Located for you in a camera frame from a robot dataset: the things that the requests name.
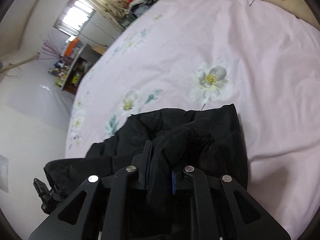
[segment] round metal rivet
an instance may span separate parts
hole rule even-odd
[[[97,175],[91,175],[89,178],[88,178],[88,181],[89,182],[97,182],[99,179],[99,177]]]
[[[127,171],[127,172],[134,172],[134,171],[136,171],[136,167],[135,166],[133,166],[133,165],[130,165],[130,166],[128,166],[128,167],[126,167],[125,168],[125,170]]]
[[[184,170],[186,172],[193,172],[195,170],[195,168],[193,166],[188,165],[188,166],[184,167]]]
[[[231,181],[232,181],[232,178],[231,178],[229,175],[224,175],[224,176],[222,177],[222,180],[223,180],[224,182],[231,182]]]

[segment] triangular cutout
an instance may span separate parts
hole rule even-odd
[[[82,205],[84,203],[87,192],[81,191],[58,215],[58,219],[65,221],[71,225],[77,223]]]
[[[243,222],[246,225],[261,219],[261,215],[258,211],[255,210],[255,208],[241,195],[239,191],[235,191],[233,194],[238,203]]]

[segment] yellow flower center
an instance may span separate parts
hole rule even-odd
[[[204,81],[206,81],[210,85],[213,85],[217,81],[217,78],[212,74],[207,74],[204,78]]]
[[[131,99],[123,100],[123,109],[128,111],[133,107],[133,101]]]

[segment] black fabric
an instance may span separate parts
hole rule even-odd
[[[247,188],[247,157],[234,105],[206,111],[167,108],[129,117],[113,137],[94,143],[86,158],[48,163],[44,170],[54,198],[61,202],[92,174],[106,177],[130,165],[147,140],[153,142],[148,193],[132,211],[133,236],[168,238],[176,204],[172,169],[182,158],[207,175],[229,174]]]

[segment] white cloth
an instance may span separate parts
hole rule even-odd
[[[84,77],[66,157],[84,157],[130,114],[234,103],[248,191],[296,240],[320,205],[320,32],[273,4],[250,4],[156,3]]]

